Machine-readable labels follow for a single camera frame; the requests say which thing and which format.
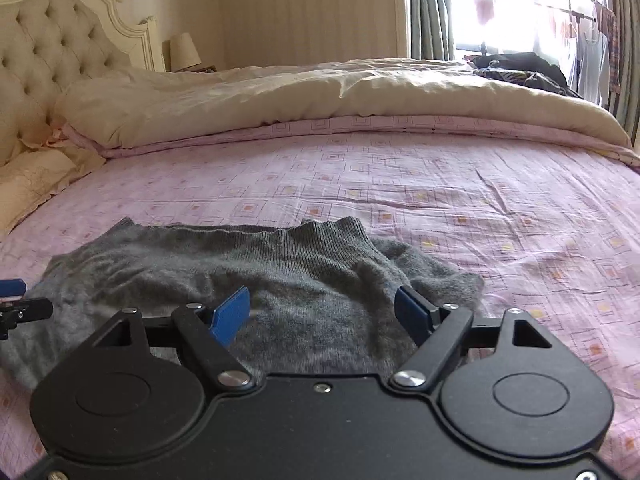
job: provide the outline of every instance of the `pink sheet with square pattern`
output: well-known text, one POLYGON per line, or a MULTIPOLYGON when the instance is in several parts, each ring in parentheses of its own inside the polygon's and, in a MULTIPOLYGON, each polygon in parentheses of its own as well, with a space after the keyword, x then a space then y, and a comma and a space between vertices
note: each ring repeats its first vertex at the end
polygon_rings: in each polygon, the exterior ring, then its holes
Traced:
MULTIPOLYGON (((528 140, 309 133, 112 160, 10 234, 0 278, 34 283, 52 255, 125 216, 268 226, 356 216, 371 234, 482 274, 485 314, 517 306, 544 323, 612 389, 601 455, 640 474, 640 176, 528 140)), ((27 420, 26 394, 2 378, 0 466, 11 475, 42 452, 27 420)))

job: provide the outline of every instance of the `black robotic gripper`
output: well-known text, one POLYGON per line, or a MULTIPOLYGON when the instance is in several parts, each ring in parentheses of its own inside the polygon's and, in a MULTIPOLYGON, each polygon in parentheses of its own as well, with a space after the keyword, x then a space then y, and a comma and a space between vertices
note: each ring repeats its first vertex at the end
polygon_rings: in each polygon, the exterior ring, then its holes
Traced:
POLYGON ((400 288, 396 317, 418 349, 388 381, 256 383, 211 335, 213 315, 111 318, 34 391, 49 455, 24 480, 621 479, 596 456, 607 387, 519 309, 485 319, 400 288), (150 347, 177 349, 182 366, 150 347), (470 348, 495 352, 461 364, 470 348))

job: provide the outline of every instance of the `curtain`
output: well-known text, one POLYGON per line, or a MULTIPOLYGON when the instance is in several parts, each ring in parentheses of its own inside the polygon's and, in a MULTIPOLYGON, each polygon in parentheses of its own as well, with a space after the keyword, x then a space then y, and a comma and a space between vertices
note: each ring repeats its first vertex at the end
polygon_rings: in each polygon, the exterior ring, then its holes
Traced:
POLYGON ((609 111, 636 142, 640 122, 640 0, 611 0, 620 22, 620 94, 611 94, 609 111))
POLYGON ((411 1, 411 57, 454 59, 451 0, 411 1))

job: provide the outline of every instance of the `lampshade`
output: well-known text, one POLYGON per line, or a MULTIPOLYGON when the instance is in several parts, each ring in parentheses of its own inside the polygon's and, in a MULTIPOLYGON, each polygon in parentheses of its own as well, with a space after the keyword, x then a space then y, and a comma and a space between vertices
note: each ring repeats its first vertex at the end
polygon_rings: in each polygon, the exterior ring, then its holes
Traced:
POLYGON ((201 62, 196 46, 193 44, 191 34, 183 32, 176 34, 170 40, 171 71, 178 72, 190 66, 199 65, 201 62))

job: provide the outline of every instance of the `tufted headboard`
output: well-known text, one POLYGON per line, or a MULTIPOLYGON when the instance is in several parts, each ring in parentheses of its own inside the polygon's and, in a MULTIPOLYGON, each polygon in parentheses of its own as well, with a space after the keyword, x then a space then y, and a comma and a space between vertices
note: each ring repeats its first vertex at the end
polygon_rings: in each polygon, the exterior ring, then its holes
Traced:
POLYGON ((0 0, 0 166, 52 132, 57 97, 80 78, 164 72, 156 22, 127 26, 120 0, 0 0))

